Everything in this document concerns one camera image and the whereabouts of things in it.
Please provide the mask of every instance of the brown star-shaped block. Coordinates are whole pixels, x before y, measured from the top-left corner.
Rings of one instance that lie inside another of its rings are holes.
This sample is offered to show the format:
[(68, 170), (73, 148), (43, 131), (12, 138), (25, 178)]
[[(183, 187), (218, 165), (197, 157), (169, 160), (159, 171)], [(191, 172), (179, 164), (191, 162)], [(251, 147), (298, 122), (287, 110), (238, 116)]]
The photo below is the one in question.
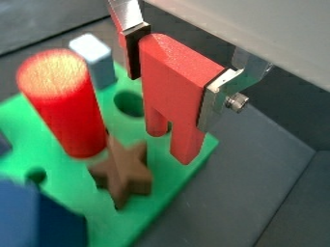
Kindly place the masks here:
[(128, 149), (113, 136), (107, 138), (108, 158), (89, 167), (96, 186), (108, 190), (116, 209), (123, 208), (129, 194), (151, 193), (152, 175), (147, 168), (147, 143)]

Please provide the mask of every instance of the green base plate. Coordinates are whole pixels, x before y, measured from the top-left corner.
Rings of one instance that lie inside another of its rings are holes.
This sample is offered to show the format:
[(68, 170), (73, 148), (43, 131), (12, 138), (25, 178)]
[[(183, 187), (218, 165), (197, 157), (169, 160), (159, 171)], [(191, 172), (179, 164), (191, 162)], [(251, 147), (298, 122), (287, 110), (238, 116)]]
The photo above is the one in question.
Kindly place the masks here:
[(132, 117), (119, 110), (143, 115), (140, 97), (133, 97), (141, 95), (140, 82), (127, 78), (117, 64), (115, 68), (117, 83), (96, 93), (101, 115), (109, 132), (125, 146), (147, 140), (153, 175), (152, 194), (132, 196), (120, 211), (115, 210), (107, 191), (96, 189), (87, 170), (87, 165), (104, 158), (105, 153), (84, 160), (71, 158), (25, 98), (17, 95), (0, 105), (0, 129), (13, 145), (13, 150), (0, 158), (0, 174), (24, 182), (30, 169), (47, 171), (41, 190), (73, 212), (85, 215), (91, 247), (131, 245), (218, 145), (218, 140), (207, 134), (199, 156), (188, 166), (180, 165), (168, 153), (169, 133), (160, 138), (148, 136), (143, 117)]

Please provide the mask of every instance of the bolt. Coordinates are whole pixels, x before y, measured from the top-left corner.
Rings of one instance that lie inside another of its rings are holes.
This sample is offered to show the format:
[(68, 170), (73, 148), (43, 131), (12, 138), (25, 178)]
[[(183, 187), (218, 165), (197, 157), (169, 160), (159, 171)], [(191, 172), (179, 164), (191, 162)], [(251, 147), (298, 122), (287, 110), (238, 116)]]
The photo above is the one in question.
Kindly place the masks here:
[(232, 109), (236, 113), (239, 113), (247, 105), (247, 102), (248, 97), (240, 93), (235, 93), (234, 95), (226, 97), (224, 105), (227, 108)]

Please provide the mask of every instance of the circular hole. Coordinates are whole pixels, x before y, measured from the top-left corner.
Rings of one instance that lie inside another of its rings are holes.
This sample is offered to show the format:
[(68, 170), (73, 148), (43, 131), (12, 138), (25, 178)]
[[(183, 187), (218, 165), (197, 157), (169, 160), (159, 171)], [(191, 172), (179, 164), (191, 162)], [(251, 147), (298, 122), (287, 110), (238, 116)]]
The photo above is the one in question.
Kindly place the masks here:
[(119, 92), (113, 98), (113, 101), (119, 110), (131, 117), (140, 118), (144, 116), (143, 100), (137, 94), (129, 91)]
[(47, 179), (47, 172), (43, 168), (33, 168), (25, 175), (25, 181), (33, 182), (39, 187)]

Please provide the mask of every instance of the red cylinder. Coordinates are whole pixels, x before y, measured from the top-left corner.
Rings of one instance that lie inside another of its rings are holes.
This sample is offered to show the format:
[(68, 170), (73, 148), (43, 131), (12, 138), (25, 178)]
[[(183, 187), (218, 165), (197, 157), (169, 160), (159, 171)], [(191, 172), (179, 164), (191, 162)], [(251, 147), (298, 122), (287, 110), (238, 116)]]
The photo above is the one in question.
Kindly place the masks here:
[(43, 51), (18, 67), (17, 83), (68, 155), (96, 155), (105, 127), (84, 60), (67, 49)]

